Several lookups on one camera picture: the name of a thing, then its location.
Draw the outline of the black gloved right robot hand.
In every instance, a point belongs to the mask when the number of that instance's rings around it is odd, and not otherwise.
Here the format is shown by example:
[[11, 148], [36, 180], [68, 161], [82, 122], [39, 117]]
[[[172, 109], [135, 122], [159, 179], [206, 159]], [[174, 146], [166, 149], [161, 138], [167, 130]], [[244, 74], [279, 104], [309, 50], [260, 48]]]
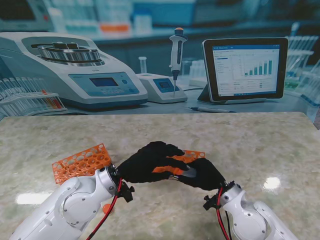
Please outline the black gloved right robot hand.
[[194, 177], [178, 175], [178, 181], [181, 183], [205, 191], [212, 191], [219, 189], [226, 182], [213, 163], [206, 158], [198, 158], [187, 165], [191, 169], [195, 169], [196, 173]]

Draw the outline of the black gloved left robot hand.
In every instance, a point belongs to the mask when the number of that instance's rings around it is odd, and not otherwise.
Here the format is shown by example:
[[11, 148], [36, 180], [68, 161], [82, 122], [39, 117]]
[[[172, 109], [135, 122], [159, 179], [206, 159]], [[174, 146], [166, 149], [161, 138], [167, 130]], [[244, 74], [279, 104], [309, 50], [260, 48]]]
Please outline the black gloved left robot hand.
[[162, 141], [153, 141], [139, 149], [135, 154], [117, 167], [119, 176], [129, 183], [152, 183], [167, 180], [173, 174], [169, 171], [153, 172], [156, 167], [170, 166], [187, 171], [187, 164], [172, 158], [183, 156], [177, 146]]

